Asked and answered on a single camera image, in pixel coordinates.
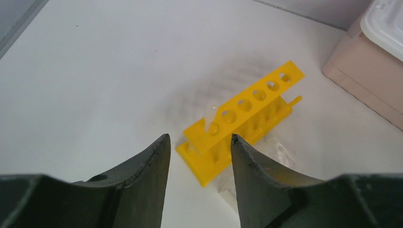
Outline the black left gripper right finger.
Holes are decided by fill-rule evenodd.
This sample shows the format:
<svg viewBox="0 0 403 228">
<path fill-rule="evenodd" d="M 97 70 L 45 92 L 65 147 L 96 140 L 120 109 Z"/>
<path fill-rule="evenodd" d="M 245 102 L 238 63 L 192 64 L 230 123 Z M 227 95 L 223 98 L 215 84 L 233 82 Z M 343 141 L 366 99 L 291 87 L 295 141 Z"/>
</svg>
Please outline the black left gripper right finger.
<svg viewBox="0 0 403 228">
<path fill-rule="evenodd" d="M 231 158 L 243 228 L 400 228 L 400 173 L 320 180 L 262 154 L 237 134 Z"/>
</svg>

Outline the white plastic bin lid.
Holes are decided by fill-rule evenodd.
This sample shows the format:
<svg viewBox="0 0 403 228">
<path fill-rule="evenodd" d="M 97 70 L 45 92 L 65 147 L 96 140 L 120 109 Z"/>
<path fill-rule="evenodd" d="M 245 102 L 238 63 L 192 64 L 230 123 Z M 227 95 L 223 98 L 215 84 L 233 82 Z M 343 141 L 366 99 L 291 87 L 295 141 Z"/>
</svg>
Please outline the white plastic bin lid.
<svg viewBox="0 0 403 228">
<path fill-rule="evenodd" d="M 370 41 L 402 61 L 402 0 L 374 0 L 362 16 L 360 27 Z"/>
</svg>

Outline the yellow test tube rack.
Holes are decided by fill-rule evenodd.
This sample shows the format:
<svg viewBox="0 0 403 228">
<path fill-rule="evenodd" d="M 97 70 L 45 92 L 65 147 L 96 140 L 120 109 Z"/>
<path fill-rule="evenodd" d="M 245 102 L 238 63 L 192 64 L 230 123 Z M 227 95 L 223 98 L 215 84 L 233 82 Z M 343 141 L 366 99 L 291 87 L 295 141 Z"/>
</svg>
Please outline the yellow test tube rack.
<svg viewBox="0 0 403 228">
<path fill-rule="evenodd" d="M 288 61 L 222 104 L 208 129 L 202 118 L 183 131 L 185 141 L 175 149 L 202 187 L 231 164 L 234 133 L 255 144 L 292 113 L 302 97 L 286 102 L 281 95 L 304 77 Z"/>
</svg>

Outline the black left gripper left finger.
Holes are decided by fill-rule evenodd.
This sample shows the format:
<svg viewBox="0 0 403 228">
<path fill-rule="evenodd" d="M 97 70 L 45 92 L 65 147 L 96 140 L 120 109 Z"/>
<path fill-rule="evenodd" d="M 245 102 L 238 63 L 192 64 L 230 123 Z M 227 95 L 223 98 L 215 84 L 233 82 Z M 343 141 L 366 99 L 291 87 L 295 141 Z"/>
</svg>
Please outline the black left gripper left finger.
<svg viewBox="0 0 403 228">
<path fill-rule="evenodd" d="M 1 175 L 3 228 L 158 228 L 171 157 L 161 135 L 145 150 L 87 181 Z"/>
</svg>

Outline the pink plastic bin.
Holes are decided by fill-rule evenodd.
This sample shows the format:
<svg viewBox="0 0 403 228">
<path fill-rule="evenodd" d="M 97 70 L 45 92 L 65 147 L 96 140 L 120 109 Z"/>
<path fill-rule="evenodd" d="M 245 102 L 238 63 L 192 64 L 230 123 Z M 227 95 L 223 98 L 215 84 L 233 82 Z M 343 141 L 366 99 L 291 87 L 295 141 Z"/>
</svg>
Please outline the pink plastic bin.
<svg viewBox="0 0 403 228">
<path fill-rule="evenodd" d="M 403 63 L 367 38 L 360 21 L 343 36 L 322 72 L 401 130 Z"/>
</svg>

